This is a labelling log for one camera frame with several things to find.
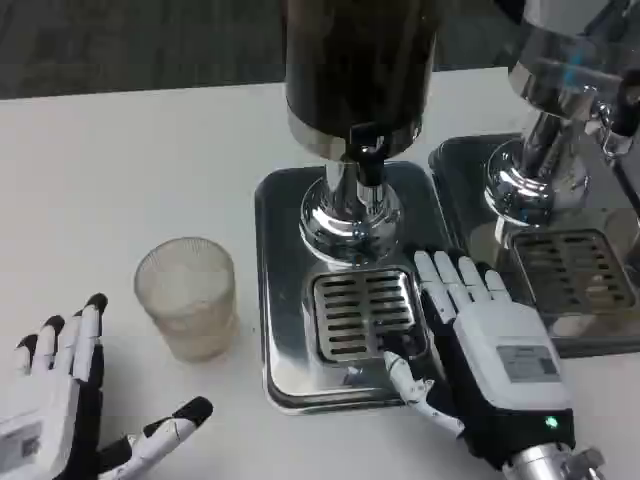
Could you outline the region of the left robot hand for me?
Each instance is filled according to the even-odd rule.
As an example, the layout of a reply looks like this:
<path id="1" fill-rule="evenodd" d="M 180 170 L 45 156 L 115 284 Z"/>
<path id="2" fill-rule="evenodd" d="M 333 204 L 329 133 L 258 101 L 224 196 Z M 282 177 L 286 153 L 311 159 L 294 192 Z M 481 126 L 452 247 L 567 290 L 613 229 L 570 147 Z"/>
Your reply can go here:
<path id="1" fill-rule="evenodd" d="M 4 479 L 138 479 L 208 420 L 196 396 L 168 416 L 101 447 L 108 299 L 92 295 L 70 317 L 50 317 L 15 348 L 15 374 L 1 389 Z"/>

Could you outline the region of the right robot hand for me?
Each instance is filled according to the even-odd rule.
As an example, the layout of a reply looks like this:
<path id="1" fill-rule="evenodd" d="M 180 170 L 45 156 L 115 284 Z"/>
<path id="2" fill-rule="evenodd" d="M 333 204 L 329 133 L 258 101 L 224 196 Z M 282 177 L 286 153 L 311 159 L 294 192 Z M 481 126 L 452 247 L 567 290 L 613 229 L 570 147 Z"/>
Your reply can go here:
<path id="1" fill-rule="evenodd" d="M 436 357 L 418 359 L 406 335 L 383 336 L 385 369 L 403 402 L 497 471 L 568 458 L 571 399 L 538 311 L 460 251 L 413 247 L 408 257 Z"/>

